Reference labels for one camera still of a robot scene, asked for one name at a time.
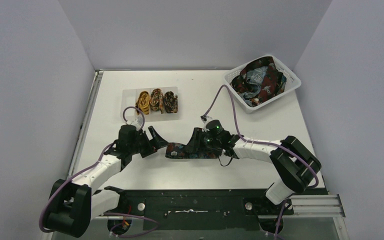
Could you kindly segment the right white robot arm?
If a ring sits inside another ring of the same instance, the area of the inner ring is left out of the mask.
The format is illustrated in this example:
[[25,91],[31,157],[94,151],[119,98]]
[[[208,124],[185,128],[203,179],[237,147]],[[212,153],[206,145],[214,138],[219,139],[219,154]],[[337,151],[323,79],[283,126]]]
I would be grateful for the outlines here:
[[253,159],[273,164],[279,179],[265,191],[264,197],[279,205],[295,193],[319,185],[320,161],[294,136],[282,140],[261,140],[231,134],[218,119],[201,116],[203,128],[192,136],[192,153],[209,152],[231,159]]

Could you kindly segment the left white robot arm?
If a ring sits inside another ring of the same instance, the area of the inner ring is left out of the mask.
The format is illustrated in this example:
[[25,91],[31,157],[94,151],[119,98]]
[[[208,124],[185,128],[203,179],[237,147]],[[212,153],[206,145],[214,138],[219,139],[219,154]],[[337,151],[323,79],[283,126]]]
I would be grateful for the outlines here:
[[40,230],[79,238],[95,217],[105,213],[130,213],[132,206],[125,191],[113,186],[102,188],[102,185],[125,169],[134,155],[145,158],[168,146],[168,141],[152,126],[148,132],[152,138],[135,125],[122,125],[118,138],[103,149],[93,165],[66,180],[57,180],[40,214]]

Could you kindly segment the navy floral tie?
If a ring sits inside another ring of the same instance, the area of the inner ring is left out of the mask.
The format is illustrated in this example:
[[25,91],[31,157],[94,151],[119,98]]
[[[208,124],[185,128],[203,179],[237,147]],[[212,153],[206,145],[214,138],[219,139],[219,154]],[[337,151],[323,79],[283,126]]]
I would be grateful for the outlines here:
[[222,150],[210,148],[205,144],[170,142],[166,147],[165,157],[168,159],[217,159],[222,153]]

